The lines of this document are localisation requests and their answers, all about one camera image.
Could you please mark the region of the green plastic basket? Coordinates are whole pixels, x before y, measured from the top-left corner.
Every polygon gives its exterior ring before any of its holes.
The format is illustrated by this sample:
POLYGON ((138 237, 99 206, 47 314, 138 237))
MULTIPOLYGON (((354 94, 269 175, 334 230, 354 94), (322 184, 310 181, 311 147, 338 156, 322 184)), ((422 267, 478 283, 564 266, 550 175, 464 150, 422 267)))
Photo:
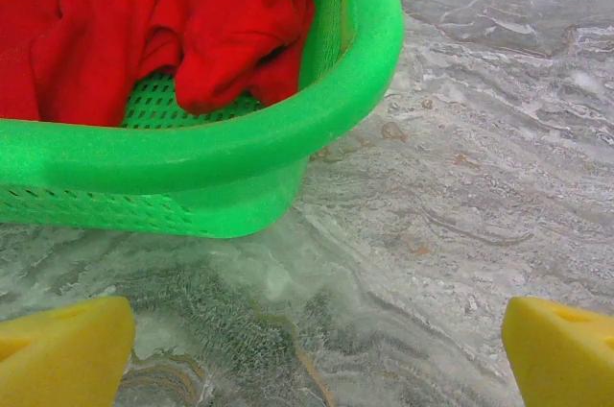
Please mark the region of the green plastic basket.
POLYGON ((316 0, 300 90, 194 116, 155 74, 118 128, 0 120, 0 223, 236 238, 279 219, 311 154, 369 115, 403 46, 400 0, 316 0))

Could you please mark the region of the red t-shirt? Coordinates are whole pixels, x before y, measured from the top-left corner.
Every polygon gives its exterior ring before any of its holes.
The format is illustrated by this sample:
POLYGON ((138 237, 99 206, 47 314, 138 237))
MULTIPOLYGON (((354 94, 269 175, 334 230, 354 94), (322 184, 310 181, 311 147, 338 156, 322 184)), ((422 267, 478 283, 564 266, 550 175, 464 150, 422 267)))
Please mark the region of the red t-shirt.
POLYGON ((203 114, 298 90, 315 0, 0 0, 0 118, 118 126, 134 85, 171 74, 203 114))

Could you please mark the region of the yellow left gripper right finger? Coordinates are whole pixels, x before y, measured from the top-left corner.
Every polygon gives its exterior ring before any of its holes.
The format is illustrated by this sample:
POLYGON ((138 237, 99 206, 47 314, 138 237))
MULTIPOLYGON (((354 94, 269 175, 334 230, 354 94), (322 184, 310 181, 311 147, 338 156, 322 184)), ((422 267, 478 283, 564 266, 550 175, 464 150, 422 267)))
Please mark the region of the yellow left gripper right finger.
POLYGON ((514 297, 501 335, 525 407, 614 407, 614 317, 514 297))

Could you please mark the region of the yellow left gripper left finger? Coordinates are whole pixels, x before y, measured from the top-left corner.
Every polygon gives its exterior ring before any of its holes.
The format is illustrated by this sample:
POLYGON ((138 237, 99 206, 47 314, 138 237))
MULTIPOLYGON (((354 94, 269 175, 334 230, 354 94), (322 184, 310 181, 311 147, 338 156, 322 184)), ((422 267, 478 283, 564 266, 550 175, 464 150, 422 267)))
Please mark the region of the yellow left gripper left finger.
POLYGON ((111 407, 134 337, 123 297, 0 322, 0 407, 111 407))

